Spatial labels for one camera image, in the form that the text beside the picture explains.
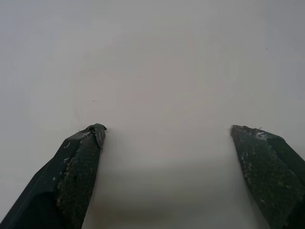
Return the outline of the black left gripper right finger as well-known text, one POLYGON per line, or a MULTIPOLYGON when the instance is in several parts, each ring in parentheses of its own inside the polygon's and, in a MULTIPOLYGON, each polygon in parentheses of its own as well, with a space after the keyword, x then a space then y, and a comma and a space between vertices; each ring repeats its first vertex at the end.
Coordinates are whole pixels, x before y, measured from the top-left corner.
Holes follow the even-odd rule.
POLYGON ((305 227, 305 161, 280 136, 233 125, 245 184, 272 229, 305 227))

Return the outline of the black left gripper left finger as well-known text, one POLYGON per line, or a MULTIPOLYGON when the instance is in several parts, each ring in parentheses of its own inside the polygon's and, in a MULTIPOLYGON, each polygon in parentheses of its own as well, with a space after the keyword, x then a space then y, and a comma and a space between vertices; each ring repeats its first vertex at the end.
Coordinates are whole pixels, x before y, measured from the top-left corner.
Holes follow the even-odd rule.
POLYGON ((2 229, 80 229, 93 194, 107 128, 93 124, 66 138, 30 180, 2 229))

